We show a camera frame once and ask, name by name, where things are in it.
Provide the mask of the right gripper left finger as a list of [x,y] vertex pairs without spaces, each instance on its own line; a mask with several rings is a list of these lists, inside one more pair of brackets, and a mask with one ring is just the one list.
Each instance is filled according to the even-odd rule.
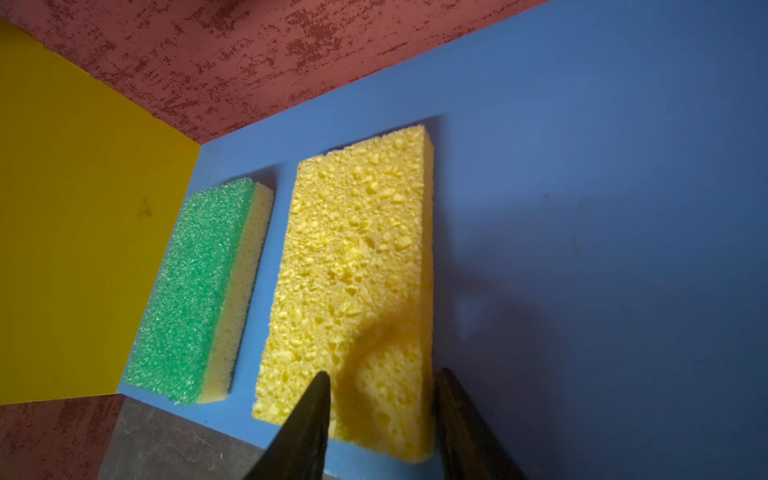
[[322,479],[330,409],[330,377],[320,371],[245,479]]

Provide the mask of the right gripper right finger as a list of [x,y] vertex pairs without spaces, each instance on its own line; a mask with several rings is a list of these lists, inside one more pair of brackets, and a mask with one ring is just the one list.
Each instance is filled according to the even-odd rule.
[[436,375],[435,409],[445,479],[527,478],[448,368]]

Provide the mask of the bright green sponge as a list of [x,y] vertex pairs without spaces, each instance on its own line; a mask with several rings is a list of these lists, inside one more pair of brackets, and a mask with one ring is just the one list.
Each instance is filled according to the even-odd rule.
[[181,405],[227,398],[275,193],[248,177],[182,205],[123,380]]

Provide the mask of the yellow sponge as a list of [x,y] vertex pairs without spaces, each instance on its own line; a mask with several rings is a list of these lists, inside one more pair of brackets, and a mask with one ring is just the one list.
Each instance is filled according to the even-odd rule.
[[432,455],[433,195],[421,124],[298,165],[255,419],[283,424],[325,372],[332,439]]

